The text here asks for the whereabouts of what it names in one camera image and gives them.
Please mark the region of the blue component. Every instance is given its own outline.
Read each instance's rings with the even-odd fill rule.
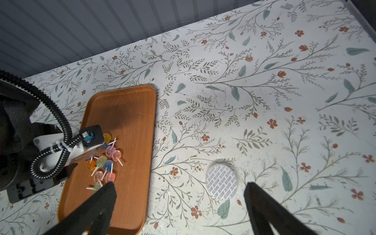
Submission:
[[[94,139],[94,134],[91,132],[91,131],[88,131],[88,136],[86,136],[83,141],[85,141],[86,143],[91,140],[91,139]]]

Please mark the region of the red flower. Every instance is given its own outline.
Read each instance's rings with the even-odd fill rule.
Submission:
[[[340,217],[338,217],[337,220],[338,220],[340,223],[346,224],[345,220],[342,219],[342,218],[340,218]]]
[[[199,211],[199,207],[198,207],[198,206],[194,206],[194,207],[192,207],[192,208],[191,208],[191,211],[192,211],[191,215],[192,215],[193,217],[195,217],[196,219],[198,219],[199,216],[202,216],[202,213],[201,213],[201,211]]]
[[[296,120],[298,123],[300,123],[300,124],[303,124],[304,122],[305,122],[305,120],[304,119],[302,119],[301,117],[299,117],[299,120]]]
[[[302,167],[300,167],[300,170],[308,173],[310,169],[311,169],[311,166],[306,166],[305,163],[302,162]]]
[[[304,51],[308,50],[308,47],[306,45],[300,45],[299,49],[300,49],[301,52],[304,52]]]
[[[172,171],[170,171],[170,174],[173,174],[174,176],[177,175],[178,173],[179,173],[179,171],[178,171],[177,167],[173,167]]]
[[[284,78],[284,76],[286,76],[285,71],[279,71],[279,72],[278,72],[278,77],[280,77],[280,78]]]
[[[344,27],[341,27],[339,31],[347,33],[348,30],[350,30],[350,29],[347,28],[346,26],[344,26]]]
[[[273,119],[270,119],[268,122],[267,122],[268,125],[270,125],[270,128],[274,129],[275,126],[278,126],[277,125],[277,120],[273,120]]]
[[[368,155],[368,157],[366,155],[363,155],[363,158],[366,159],[366,163],[370,163],[370,162],[375,162],[375,160],[373,160],[373,156],[372,155]]]
[[[298,35],[298,37],[301,37],[304,33],[303,33],[303,30],[298,30],[295,32],[296,35]]]
[[[351,195],[352,198],[354,198],[354,199],[358,198],[358,199],[361,200],[361,201],[364,200],[363,197],[362,197],[362,196],[364,195],[364,193],[363,193],[362,191],[359,191],[359,192],[357,193],[356,190],[353,188],[353,189],[351,189],[351,192],[352,192],[352,193],[355,193],[355,194]]]
[[[252,60],[253,60],[253,57],[252,57],[252,56],[247,56],[247,57],[246,57],[246,61],[251,62]]]
[[[203,141],[208,141],[208,139],[210,138],[208,135],[205,135],[203,137],[201,137]]]

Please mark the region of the table surface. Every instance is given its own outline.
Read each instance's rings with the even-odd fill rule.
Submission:
[[[322,234],[376,232],[376,45],[340,1],[257,2],[27,78],[79,127],[96,92],[157,90],[149,206],[141,234],[253,234],[254,181]],[[32,121],[56,123],[43,105]],[[231,167],[213,198],[205,174]],[[16,204],[0,234],[57,223],[64,183]]]

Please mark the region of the green leaf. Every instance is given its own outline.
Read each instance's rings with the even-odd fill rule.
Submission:
[[[44,121],[47,121],[50,118],[51,113],[47,115],[47,117],[44,119]]]
[[[264,20],[266,19],[266,17],[268,17],[269,16],[269,14],[270,14],[270,10],[264,10],[264,12],[263,12],[263,17],[264,17]]]
[[[80,70],[77,72],[76,77],[78,77],[78,75],[80,75],[81,72],[82,72],[82,70],[80,69]]]
[[[217,214],[222,220],[226,219],[230,211],[230,200],[226,200],[222,205],[219,206]]]
[[[239,77],[242,77],[246,74],[246,66],[243,65],[243,67],[240,69],[240,71],[238,72],[238,76]]]
[[[265,70],[268,70],[268,69],[270,69],[271,67],[273,67],[274,65],[276,65],[277,63],[278,63],[278,62],[267,64],[267,65],[264,67],[264,69],[265,69]]]
[[[235,20],[231,21],[231,22],[229,23],[229,25],[232,25],[232,24],[235,23],[237,20],[238,20],[238,19],[235,19]]]
[[[145,72],[145,77],[146,77],[147,75],[149,75],[149,73],[150,73],[150,69],[147,69],[146,72]]]
[[[249,36],[246,40],[244,40],[244,42],[242,43],[242,45],[243,46],[248,45],[250,39],[251,39],[251,36]]]
[[[330,96],[329,99],[327,99],[325,102],[326,103],[332,102],[337,97],[337,95],[338,95],[338,92]]]
[[[173,162],[173,161],[175,160],[175,158],[176,158],[176,155],[175,155],[175,156],[173,156],[173,157],[170,157],[170,159],[169,159],[169,160],[165,161],[164,165],[166,165],[166,164],[169,164],[169,163]]]
[[[171,137],[172,137],[172,143],[176,143],[177,142],[177,136],[176,136],[176,134],[175,134],[175,132],[174,131],[172,131],[172,135],[171,135]]]
[[[177,87],[175,93],[179,93],[181,90],[183,90],[186,86],[184,83],[180,83],[179,86]]]
[[[309,187],[309,190],[323,190],[323,189],[328,189],[328,188],[332,188],[332,187],[329,187],[326,185],[311,185]]]
[[[177,104],[178,105],[182,105],[182,104],[186,104],[187,102],[185,102],[185,101],[183,101],[183,100],[179,100],[178,102],[177,102]]]
[[[355,88],[349,80],[345,79],[343,81],[343,85],[345,85],[346,89],[349,91],[349,94],[352,94],[355,91]]]
[[[123,80],[128,74],[124,75],[123,77],[120,78],[120,80]]]
[[[173,41],[177,40],[179,38],[179,34],[177,34]]]
[[[236,86],[231,87],[231,94],[232,94],[232,96],[233,96],[237,101],[239,101],[240,95],[239,95],[238,88],[237,88]]]
[[[206,86],[206,88],[209,88],[211,90],[216,90],[216,91],[222,91],[221,89],[219,89],[218,87],[216,86]]]
[[[282,168],[282,183],[283,183],[283,187],[285,189],[286,192],[290,192],[292,191],[293,189],[293,184],[291,182],[291,179],[288,175],[288,173],[285,171],[285,169]]]
[[[229,38],[231,38],[232,40],[234,40],[235,41],[235,36],[234,36],[234,34],[231,32],[231,33],[229,33]]]
[[[369,52],[370,50],[366,49],[366,48],[353,48],[353,47],[349,47],[349,48],[346,48],[346,51],[349,55],[351,56],[355,56],[355,55],[358,55],[360,53],[363,53],[363,52]]]
[[[370,96],[370,97],[367,98],[367,100],[368,100],[369,102],[372,102],[372,103],[375,103],[375,104],[376,104],[376,98],[375,98],[375,97]]]

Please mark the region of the blue lollipop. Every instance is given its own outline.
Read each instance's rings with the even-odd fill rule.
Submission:
[[[111,166],[112,166],[112,164],[114,164],[113,161],[111,161],[111,160],[107,160],[107,161],[106,161],[105,165],[103,166],[103,169],[105,170],[105,173],[103,174],[101,180],[104,179],[104,177],[105,177],[105,175],[106,175],[106,173],[107,173],[108,171],[111,171]]]

